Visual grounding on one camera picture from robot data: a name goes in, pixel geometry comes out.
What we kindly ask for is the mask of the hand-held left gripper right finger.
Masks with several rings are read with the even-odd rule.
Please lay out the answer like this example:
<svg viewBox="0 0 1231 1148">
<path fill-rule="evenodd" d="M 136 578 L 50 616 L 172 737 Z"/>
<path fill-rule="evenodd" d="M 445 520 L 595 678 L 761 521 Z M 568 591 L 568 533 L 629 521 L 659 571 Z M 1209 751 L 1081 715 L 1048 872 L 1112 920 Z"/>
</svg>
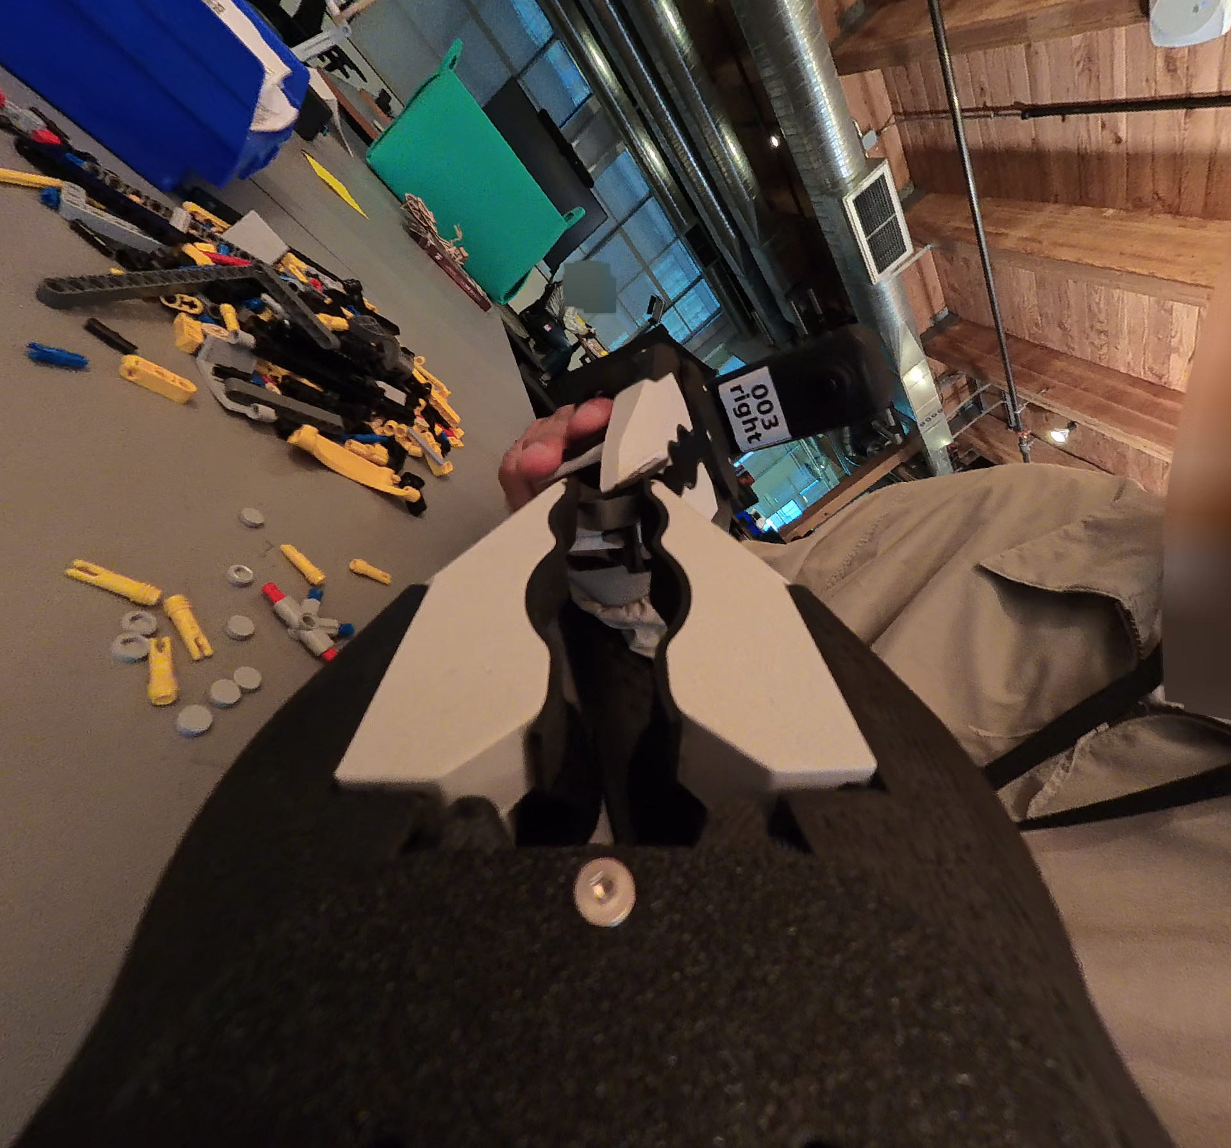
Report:
<svg viewBox="0 0 1231 1148">
<path fill-rule="evenodd" d="M 645 489 L 654 652 L 635 837 L 693 846 L 718 808 L 870 785 L 877 757 L 784 578 L 664 483 Z"/>
</svg>

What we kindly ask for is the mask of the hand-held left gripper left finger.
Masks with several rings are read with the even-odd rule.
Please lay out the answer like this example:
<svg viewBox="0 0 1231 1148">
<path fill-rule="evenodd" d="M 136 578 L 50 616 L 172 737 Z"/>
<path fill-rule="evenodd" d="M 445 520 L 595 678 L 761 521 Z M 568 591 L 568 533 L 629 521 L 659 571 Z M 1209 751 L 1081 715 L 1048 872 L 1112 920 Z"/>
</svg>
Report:
<svg viewBox="0 0 1231 1148">
<path fill-rule="evenodd" d="M 335 779 L 481 799 L 522 844 L 603 831 L 603 767 L 562 612 L 579 485 L 552 483 L 427 585 Z"/>
</svg>

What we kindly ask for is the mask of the grey toy brick assembly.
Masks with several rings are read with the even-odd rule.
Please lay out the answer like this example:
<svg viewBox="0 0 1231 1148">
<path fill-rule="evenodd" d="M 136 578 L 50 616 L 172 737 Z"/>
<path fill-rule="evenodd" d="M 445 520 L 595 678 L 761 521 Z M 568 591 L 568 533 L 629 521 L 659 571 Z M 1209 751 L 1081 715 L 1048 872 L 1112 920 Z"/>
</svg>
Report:
<svg viewBox="0 0 1231 1148">
<path fill-rule="evenodd" d="M 604 494 L 576 479 L 576 533 L 567 553 L 573 571 L 623 571 L 640 583 L 652 582 L 661 566 L 667 509 L 648 483 L 635 483 Z"/>
</svg>

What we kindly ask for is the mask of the person's right forearm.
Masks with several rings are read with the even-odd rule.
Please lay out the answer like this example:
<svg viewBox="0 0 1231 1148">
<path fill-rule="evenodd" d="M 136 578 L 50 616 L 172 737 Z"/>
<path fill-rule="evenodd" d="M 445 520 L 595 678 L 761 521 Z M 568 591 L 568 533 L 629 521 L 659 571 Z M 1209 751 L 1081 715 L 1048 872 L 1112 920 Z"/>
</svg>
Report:
<svg viewBox="0 0 1231 1148">
<path fill-rule="evenodd" d="M 735 541 L 886 664 L 990 688 L 1147 658 L 1162 639 L 1162 506 L 1050 464 L 903 482 L 789 543 Z"/>
</svg>

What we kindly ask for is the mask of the grey desk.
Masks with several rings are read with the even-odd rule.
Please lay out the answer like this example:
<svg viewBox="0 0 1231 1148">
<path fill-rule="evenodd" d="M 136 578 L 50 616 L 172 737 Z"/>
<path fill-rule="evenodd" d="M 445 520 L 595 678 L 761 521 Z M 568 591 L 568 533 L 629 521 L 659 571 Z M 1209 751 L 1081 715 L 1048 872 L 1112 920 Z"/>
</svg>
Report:
<svg viewBox="0 0 1231 1148">
<path fill-rule="evenodd" d="M 367 219 L 309 169 L 312 154 Z M 426 477 L 413 518 L 223 411 L 200 389 L 187 405 L 118 375 L 118 356 L 84 330 L 89 315 L 143 356 L 190 379 L 159 304 L 77 313 L 39 302 L 43 278 L 104 272 L 100 255 L 36 195 L 3 188 L 3 1054 L 64 1051 L 107 995 L 148 897 L 200 806 L 277 707 L 318 664 L 266 611 L 259 587 L 295 589 L 278 550 L 294 543 L 322 566 L 327 612 L 359 625 L 390 588 L 352 576 L 364 557 L 395 587 L 420 582 L 487 532 L 503 512 L 496 468 L 531 418 L 504 327 L 480 311 L 404 232 L 393 197 L 331 137 L 287 142 L 252 181 L 217 190 L 255 210 L 281 238 L 364 291 L 452 389 L 466 447 L 454 475 Z M 89 357 L 84 371 L 26 355 L 28 342 Z M 250 529 L 239 510 L 266 520 Z M 82 559 L 162 588 L 136 606 L 66 576 Z M 232 587 L 226 567 L 253 569 Z M 194 662 L 163 610 L 193 602 L 213 656 Z M 112 643 L 131 610 L 152 611 L 172 641 L 180 694 L 146 697 L 148 664 L 121 664 Z M 254 620 L 252 639 L 227 617 Z M 213 682 L 250 665 L 263 684 L 217 708 Z M 177 714 L 204 705 L 204 735 Z"/>
</svg>

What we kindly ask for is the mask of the person's right hand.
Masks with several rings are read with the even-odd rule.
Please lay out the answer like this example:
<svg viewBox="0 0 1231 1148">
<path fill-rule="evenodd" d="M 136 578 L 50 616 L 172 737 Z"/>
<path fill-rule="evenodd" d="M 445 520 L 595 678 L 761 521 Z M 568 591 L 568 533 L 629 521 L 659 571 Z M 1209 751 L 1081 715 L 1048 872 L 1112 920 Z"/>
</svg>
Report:
<svg viewBox="0 0 1231 1148">
<path fill-rule="evenodd" d="M 499 482 L 509 512 L 529 505 L 549 484 L 571 448 L 605 432 L 612 407 L 611 398 L 595 397 L 562 405 L 527 427 L 500 461 Z"/>
</svg>

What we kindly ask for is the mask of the white air vent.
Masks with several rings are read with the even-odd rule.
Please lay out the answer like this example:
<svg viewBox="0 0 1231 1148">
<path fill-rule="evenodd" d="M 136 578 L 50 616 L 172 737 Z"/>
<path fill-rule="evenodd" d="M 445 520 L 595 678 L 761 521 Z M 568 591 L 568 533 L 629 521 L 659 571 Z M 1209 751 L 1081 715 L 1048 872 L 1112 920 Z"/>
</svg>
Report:
<svg viewBox="0 0 1231 1148">
<path fill-rule="evenodd" d="M 882 283 L 909 265 L 916 246 L 886 160 L 870 165 L 841 197 L 841 207 L 872 283 Z"/>
</svg>

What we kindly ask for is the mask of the pile of toy bricks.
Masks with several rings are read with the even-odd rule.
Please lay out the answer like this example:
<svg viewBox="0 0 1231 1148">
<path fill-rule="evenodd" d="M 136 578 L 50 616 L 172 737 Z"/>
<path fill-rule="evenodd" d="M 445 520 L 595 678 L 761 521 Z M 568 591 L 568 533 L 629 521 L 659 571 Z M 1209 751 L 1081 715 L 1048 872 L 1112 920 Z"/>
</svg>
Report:
<svg viewBox="0 0 1231 1148">
<path fill-rule="evenodd" d="M 173 318 L 177 350 L 225 411 L 269 427 L 332 474 L 423 516 L 418 468 L 445 479 L 464 433 L 450 391 L 361 280 L 335 274 L 259 214 L 237 215 L 205 190 L 175 202 L 148 195 L 73 145 L 43 110 L 3 96 L 1 118 L 18 160 L 17 169 L 3 168 L 3 186 L 39 191 L 108 260 L 100 274 L 258 265 L 282 282 L 276 295 L 209 289 L 67 310 L 160 304 Z"/>
</svg>

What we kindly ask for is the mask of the black monitor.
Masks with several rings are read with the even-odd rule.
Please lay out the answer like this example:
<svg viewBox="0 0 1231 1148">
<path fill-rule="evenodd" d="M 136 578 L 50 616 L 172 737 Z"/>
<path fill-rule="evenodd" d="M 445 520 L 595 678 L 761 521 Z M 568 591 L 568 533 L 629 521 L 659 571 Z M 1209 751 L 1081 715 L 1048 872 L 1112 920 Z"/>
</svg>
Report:
<svg viewBox="0 0 1231 1148">
<path fill-rule="evenodd" d="M 562 215 L 599 206 L 593 175 L 550 115 L 517 79 L 507 81 L 484 106 L 489 120 Z"/>
</svg>

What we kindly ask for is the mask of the teal folding bin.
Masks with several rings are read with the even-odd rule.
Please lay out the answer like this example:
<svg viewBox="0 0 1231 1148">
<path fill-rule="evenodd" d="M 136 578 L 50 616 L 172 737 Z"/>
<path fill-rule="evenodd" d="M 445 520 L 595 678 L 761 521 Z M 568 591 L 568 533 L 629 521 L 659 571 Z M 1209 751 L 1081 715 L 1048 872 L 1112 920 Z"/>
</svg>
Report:
<svg viewBox="0 0 1231 1148">
<path fill-rule="evenodd" d="M 400 201 L 423 201 L 436 223 L 461 229 L 466 270 L 508 304 L 585 207 L 562 213 L 457 74 L 457 40 L 366 155 Z"/>
</svg>

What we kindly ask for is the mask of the yellow paper slip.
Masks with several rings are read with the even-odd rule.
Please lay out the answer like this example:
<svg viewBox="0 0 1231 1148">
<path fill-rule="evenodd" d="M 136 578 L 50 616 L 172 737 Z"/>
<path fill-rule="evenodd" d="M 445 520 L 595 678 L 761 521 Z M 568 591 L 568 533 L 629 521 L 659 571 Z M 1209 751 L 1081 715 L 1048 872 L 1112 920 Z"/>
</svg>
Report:
<svg viewBox="0 0 1231 1148">
<path fill-rule="evenodd" d="M 352 210 L 358 213 L 361 216 L 367 219 L 367 213 L 359 201 L 354 197 L 350 190 L 332 173 L 330 172 L 321 161 L 318 161 L 312 154 L 304 152 L 309 169 L 316 174 L 316 177 L 327 186 L 331 192 L 341 201 L 345 202 Z"/>
</svg>

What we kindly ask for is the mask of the yellow holed toy brick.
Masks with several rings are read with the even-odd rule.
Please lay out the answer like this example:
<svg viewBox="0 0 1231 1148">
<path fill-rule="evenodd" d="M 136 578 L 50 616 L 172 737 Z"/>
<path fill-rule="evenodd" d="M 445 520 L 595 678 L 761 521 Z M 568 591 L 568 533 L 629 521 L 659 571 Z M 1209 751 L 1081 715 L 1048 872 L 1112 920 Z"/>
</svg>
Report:
<svg viewBox="0 0 1231 1148">
<path fill-rule="evenodd" d="M 118 371 L 126 382 L 177 405 L 189 403 L 199 391 L 191 380 L 139 355 L 123 356 Z"/>
</svg>

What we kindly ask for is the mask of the person's beige jacket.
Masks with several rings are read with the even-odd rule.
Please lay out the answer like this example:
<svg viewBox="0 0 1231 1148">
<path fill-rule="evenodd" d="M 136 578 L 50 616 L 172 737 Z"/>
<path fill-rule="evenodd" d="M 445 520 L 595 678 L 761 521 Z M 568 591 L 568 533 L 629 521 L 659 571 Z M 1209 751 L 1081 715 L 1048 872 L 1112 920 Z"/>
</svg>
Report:
<svg viewBox="0 0 1231 1148">
<path fill-rule="evenodd" d="M 893 485 L 872 648 L 979 764 L 1162 649 L 1162 507 L 1044 469 Z M 1180 1145 L 1229 1145 L 1229 797 L 1026 835 L 1094 1001 Z"/>
</svg>

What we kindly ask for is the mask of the long dark grey beam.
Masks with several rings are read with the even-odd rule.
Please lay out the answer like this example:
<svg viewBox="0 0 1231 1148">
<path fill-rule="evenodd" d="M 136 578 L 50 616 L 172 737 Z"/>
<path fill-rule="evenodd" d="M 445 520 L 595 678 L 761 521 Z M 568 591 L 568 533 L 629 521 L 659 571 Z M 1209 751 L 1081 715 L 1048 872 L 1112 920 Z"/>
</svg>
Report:
<svg viewBox="0 0 1231 1148">
<path fill-rule="evenodd" d="M 123 274 L 91 274 L 45 278 L 39 283 L 39 302 L 52 309 L 75 309 L 125 300 L 160 298 L 171 295 L 202 295 L 209 289 L 241 296 L 276 295 L 282 288 L 277 273 L 258 265 L 199 265 Z"/>
</svg>

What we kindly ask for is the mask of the blue bin with papers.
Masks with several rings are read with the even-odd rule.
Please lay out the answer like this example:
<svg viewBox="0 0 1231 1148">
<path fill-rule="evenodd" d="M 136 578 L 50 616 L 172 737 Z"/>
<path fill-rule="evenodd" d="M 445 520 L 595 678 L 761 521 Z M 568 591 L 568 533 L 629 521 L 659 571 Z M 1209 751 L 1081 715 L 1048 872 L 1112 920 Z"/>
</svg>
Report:
<svg viewBox="0 0 1231 1148">
<path fill-rule="evenodd" d="M 264 136 L 293 127 L 300 109 L 291 105 L 286 91 L 286 81 L 298 60 L 293 55 L 282 56 L 276 52 L 241 1 L 200 1 L 261 63 L 262 83 L 258 95 L 254 97 L 249 131 Z"/>
</svg>

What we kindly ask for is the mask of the blue storage bin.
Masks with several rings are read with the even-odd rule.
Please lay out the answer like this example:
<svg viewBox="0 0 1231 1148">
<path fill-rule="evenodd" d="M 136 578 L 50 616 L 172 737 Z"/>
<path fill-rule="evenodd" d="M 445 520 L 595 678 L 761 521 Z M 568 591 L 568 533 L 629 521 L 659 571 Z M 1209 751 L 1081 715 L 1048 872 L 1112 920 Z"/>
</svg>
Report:
<svg viewBox="0 0 1231 1148">
<path fill-rule="evenodd" d="M 308 68 L 245 1 L 276 52 Z M 262 64 L 202 0 L 1 0 L 3 67 L 163 191 L 214 186 L 269 165 L 295 132 L 249 131 Z"/>
</svg>

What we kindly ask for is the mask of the silver ventilation duct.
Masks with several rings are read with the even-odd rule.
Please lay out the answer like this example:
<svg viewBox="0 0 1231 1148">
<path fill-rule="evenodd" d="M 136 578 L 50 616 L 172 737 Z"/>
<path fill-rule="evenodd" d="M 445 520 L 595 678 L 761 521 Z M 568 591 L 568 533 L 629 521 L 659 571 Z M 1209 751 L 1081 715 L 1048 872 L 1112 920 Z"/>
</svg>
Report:
<svg viewBox="0 0 1231 1148">
<path fill-rule="evenodd" d="M 816 0 L 729 1 L 857 319 L 879 333 L 895 364 L 931 471 L 949 475 L 952 433 L 903 282 L 916 256 L 900 274 L 872 283 L 843 209 L 843 196 L 875 161 L 858 134 Z"/>
</svg>

